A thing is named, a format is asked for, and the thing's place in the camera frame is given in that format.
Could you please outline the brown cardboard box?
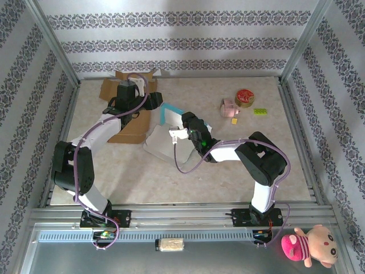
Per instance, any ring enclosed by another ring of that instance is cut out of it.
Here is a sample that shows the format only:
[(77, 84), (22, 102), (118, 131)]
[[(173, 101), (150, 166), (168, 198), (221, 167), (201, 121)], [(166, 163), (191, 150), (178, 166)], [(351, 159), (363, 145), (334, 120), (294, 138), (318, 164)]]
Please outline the brown cardboard box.
[[(141, 72), (149, 82), (149, 92), (157, 91), (157, 79), (153, 79), (154, 73), (159, 72), (154, 68), (149, 72)], [(127, 79), (128, 72), (115, 71), (116, 79), (105, 78), (100, 88), (99, 98), (109, 102), (117, 95), (117, 86), (122, 80)], [(151, 121), (151, 112), (141, 110), (140, 114), (133, 115), (133, 119), (116, 135), (108, 140), (108, 143), (140, 144), (146, 139)]]

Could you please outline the pink plastic toy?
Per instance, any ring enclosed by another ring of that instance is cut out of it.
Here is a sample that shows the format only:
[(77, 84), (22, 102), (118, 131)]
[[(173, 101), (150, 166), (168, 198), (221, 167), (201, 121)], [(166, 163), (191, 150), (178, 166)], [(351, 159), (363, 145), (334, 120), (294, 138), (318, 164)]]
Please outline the pink plastic toy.
[(240, 110), (230, 99), (222, 99), (220, 103), (220, 114), (224, 118), (233, 118)]

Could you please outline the white blue paper box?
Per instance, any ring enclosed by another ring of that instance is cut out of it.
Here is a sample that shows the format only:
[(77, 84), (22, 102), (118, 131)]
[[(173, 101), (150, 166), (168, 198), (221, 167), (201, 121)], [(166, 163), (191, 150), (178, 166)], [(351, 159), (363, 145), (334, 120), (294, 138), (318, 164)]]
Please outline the white blue paper box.
[[(171, 104), (163, 103), (159, 108), (159, 123), (154, 127), (151, 134), (146, 138), (143, 148), (150, 154), (172, 165), (175, 164), (173, 139), (169, 130), (183, 129), (181, 110)], [(183, 166), (195, 150), (189, 139), (177, 139), (177, 164)]]

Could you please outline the round red gold tin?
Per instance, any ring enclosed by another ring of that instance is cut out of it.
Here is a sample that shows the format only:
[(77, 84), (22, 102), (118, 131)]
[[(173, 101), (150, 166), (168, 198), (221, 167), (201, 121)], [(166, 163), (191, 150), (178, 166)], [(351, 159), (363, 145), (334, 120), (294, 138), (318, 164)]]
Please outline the round red gold tin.
[(236, 92), (234, 102), (240, 108), (250, 107), (255, 100), (255, 95), (248, 89), (241, 89)]

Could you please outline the left circuit board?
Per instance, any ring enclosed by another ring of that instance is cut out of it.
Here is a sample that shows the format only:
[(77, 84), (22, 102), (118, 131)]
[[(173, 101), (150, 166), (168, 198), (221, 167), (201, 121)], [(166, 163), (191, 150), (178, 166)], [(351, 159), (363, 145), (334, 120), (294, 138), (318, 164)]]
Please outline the left circuit board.
[(94, 240), (112, 240), (116, 236), (115, 232), (111, 231), (97, 231), (93, 234)]

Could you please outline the grey metal tray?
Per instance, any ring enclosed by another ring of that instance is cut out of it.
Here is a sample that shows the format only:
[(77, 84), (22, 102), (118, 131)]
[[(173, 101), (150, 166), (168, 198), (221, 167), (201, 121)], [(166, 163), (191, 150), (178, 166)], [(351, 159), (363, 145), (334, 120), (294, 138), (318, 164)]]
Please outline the grey metal tray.
[(116, 242), (105, 251), (87, 243), (41, 243), (37, 225), (16, 274), (355, 274), (346, 252), (327, 269), (314, 261), (311, 268), (288, 260), (276, 240), (268, 247), (253, 241), (184, 241), (180, 252), (157, 252), (152, 243)]

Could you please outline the aluminium rail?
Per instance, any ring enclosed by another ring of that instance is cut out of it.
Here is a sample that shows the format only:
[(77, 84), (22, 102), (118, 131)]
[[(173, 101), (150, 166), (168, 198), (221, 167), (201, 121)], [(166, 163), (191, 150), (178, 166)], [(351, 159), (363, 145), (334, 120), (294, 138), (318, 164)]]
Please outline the aluminium rail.
[(301, 168), (306, 179), (308, 189), (314, 201), (320, 206), (331, 206), (330, 201), (323, 192), (322, 182), (319, 179), (313, 162), (311, 160), (311, 151), (307, 146), (306, 134), (302, 131), (301, 120), (296, 115), (295, 103), (290, 99), (290, 91), (284, 84), (278, 85), (279, 94), (283, 103), (283, 107), (287, 116), (291, 134), (294, 139), (294, 144), (298, 153)]
[[(248, 208), (247, 203), (177, 203), (177, 204), (124, 204), (113, 209), (132, 211), (131, 230), (178, 230), (231, 228), (232, 218), (227, 215), (234, 208)], [(336, 227), (338, 221), (330, 205), (314, 202), (293, 202), (290, 209), (276, 204), (283, 216), (288, 216), (288, 227), (311, 228), (315, 224)], [(56, 205), (34, 209), (30, 215), (32, 223), (63, 224), (68, 228), (79, 223), (82, 207), (77, 205)]]
[(52, 157), (50, 158), (50, 167), (46, 176), (46, 180), (42, 189), (42, 195), (39, 200), (38, 208), (44, 208), (46, 207), (50, 199), (51, 192), (54, 189), (55, 181), (55, 173), (56, 170), (54, 168), (54, 162), (56, 163), (56, 167), (59, 167), (63, 165), (63, 159), (64, 159), (64, 151), (67, 151), (67, 137), (68, 133), (71, 127), (72, 117), (74, 114), (75, 104), (77, 101), (78, 93), (80, 89), (80, 83), (73, 89), (71, 95), (68, 98), (67, 102), (67, 108), (65, 111), (63, 111), (63, 118), (62, 118), (62, 125), (60, 127), (60, 130), (58, 132), (58, 137), (56, 139), (56, 142), (52, 144), (51, 152)]
[[(208, 78), (208, 79), (218, 79), (218, 78), (223, 78), (223, 79), (229, 79), (229, 78), (264, 78), (264, 77), (274, 77), (274, 78), (279, 78), (279, 76), (274, 76), (274, 75), (259, 75), (259, 76), (253, 76), (253, 75), (231, 75), (231, 76), (221, 76), (221, 75), (214, 75), (214, 76), (208, 76), (208, 75), (163, 75), (163, 76), (154, 76), (152, 79), (202, 79), (202, 78)], [(116, 80), (118, 79), (115, 76), (100, 76), (100, 77), (95, 77), (95, 76), (91, 76), (91, 77), (83, 77), (83, 78), (79, 78), (80, 81), (84, 81), (84, 80), (102, 80), (102, 79), (112, 79), (112, 80)]]

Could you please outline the aluminium left side rail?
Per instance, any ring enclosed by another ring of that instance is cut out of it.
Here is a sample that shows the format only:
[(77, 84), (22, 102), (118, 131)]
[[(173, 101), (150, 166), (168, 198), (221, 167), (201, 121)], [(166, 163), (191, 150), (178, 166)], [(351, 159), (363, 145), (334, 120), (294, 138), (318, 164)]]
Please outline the aluminium left side rail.
[(50, 158), (50, 167), (46, 176), (46, 180), (42, 189), (42, 195), (39, 200), (38, 208), (44, 208), (46, 207), (50, 199), (51, 192), (54, 189), (55, 181), (55, 173), (56, 170), (54, 168), (54, 162), (56, 163), (56, 167), (59, 167), (63, 165), (63, 159), (64, 159), (64, 151), (67, 151), (67, 137), (68, 133), (71, 127), (72, 117), (74, 114), (75, 104), (77, 101), (78, 93), (80, 89), (80, 83), (73, 89), (71, 95), (68, 98), (67, 102), (67, 108), (65, 111), (63, 111), (63, 118), (62, 118), (62, 125), (60, 127), (60, 130), (58, 132), (58, 137), (56, 139), (56, 142), (52, 144), (51, 152), (52, 157)]

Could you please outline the aluminium front rail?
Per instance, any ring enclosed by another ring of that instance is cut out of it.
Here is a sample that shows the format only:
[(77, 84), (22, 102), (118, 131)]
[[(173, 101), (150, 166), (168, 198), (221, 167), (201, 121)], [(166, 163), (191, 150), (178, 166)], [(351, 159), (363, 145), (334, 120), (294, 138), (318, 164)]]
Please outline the aluminium front rail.
[[(232, 218), (227, 215), (234, 208), (248, 208), (247, 203), (177, 203), (177, 204), (124, 204), (113, 209), (132, 211), (131, 230), (178, 230), (231, 228)], [(283, 216), (288, 216), (288, 227), (311, 228), (315, 224), (336, 227), (338, 221), (330, 205), (314, 202), (293, 202), (290, 209), (276, 204)], [(79, 223), (82, 207), (77, 205), (56, 205), (34, 209), (30, 215), (32, 223), (63, 224), (68, 228)]]

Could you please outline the aluminium left frame post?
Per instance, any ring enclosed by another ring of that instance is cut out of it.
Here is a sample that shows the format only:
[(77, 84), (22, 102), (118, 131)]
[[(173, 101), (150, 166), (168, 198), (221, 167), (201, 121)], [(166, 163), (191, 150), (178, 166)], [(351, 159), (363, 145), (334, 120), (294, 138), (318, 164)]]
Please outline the aluminium left frame post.
[(45, 13), (43, 12), (38, 0), (24, 0), (27, 8), (33, 16), (35, 23), (41, 30), (44, 38), (50, 49), (54, 52), (57, 60), (59, 61), (63, 71), (68, 76), (69, 80), (74, 84), (79, 84), (79, 78), (73, 69), (70, 61), (67, 58), (66, 53), (63, 50), (61, 43), (58, 41)]

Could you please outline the aluminium frame post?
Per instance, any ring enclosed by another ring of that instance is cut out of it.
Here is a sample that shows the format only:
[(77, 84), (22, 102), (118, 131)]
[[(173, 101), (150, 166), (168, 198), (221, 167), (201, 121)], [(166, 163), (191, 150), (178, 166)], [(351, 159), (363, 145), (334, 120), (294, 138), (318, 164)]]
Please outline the aluminium frame post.
[(322, 18), (324, 17), (329, 6), (332, 4), (333, 0), (319, 0), (313, 13), (311, 14), (303, 33), (301, 34), (294, 50), (283, 69), (281, 76), (279, 77), (279, 82), (283, 85), (291, 75), (292, 71), (295, 69), (299, 59), (302, 56), (305, 48), (311, 41), (312, 36), (316, 32)]
[(74, 84), (79, 84), (79, 78), (73, 69), (70, 61), (67, 58), (66, 53), (63, 50), (61, 43), (58, 41), (45, 13), (43, 12), (38, 0), (24, 0), (27, 8), (33, 16), (35, 23), (41, 30), (44, 38), (50, 49), (54, 52), (57, 60), (59, 61), (63, 71), (68, 76), (69, 80)]

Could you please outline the aluminium right side rail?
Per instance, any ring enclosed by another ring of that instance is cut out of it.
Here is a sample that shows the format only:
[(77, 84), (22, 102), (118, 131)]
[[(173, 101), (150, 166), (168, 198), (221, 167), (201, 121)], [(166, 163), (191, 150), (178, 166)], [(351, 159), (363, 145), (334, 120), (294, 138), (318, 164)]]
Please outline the aluminium right side rail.
[(290, 91), (284, 84), (278, 85), (279, 94), (283, 103), (283, 107), (287, 116), (291, 134), (294, 139), (294, 144), (298, 153), (301, 168), (306, 179), (308, 189), (314, 201), (320, 206), (331, 206), (330, 201), (323, 192), (322, 182), (319, 179), (313, 162), (311, 160), (311, 151), (307, 146), (306, 134), (302, 131), (301, 120), (296, 115), (295, 103), (290, 99)]

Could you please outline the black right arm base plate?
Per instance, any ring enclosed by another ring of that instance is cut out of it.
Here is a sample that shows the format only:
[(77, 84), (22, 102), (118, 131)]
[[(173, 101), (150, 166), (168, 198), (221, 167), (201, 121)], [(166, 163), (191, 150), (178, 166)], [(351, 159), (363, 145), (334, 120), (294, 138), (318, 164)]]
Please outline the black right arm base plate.
[(279, 208), (272, 208), (260, 213), (248, 208), (234, 208), (230, 213), (234, 227), (279, 227), (283, 224), (282, 212)]

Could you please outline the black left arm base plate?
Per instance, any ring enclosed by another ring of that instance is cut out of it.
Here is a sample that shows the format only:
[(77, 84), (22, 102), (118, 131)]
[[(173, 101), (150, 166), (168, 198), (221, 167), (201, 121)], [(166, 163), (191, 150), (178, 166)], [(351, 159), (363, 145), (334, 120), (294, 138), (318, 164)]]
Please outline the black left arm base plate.
[[(130, 210), (111, 210), (106, 213), (106, 216), (117, 222), (120, 228), (129, 228), (131, 213)], [(80, 228), (116, 228), (116, 225), (110, 220), (84, 210), (80, 219)]]

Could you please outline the aluminium right frame post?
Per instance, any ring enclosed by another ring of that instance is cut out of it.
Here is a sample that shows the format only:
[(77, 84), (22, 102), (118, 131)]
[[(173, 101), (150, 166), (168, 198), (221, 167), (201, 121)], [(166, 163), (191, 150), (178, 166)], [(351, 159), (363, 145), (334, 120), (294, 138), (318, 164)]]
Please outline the aluminium right frame post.
[(291, 75), (292, 71), (295, 69), (299, 59), (302, 56), (305, 48), (311, 41), (312, 36), (316, 32), (322, 18), (324, 17), (329, 6), (332, 4), (333, 0), (319, 0), (313, 13), (311, 14), (303, 33), (301, 34), (294, 50), (283, 69), (281, 76), (279, 77), (279, 82), (283, 85)]

